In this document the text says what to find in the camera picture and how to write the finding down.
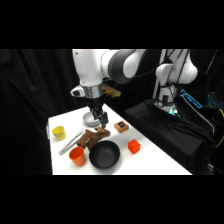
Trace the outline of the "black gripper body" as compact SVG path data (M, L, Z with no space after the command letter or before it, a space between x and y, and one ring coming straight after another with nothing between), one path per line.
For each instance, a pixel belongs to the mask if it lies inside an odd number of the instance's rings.
M105 114L105 111L102 109L104 104L104 98L98 97L98 98L92 98L86 99L87 106L90 108L90 111L94 116L100 116L102 114Z

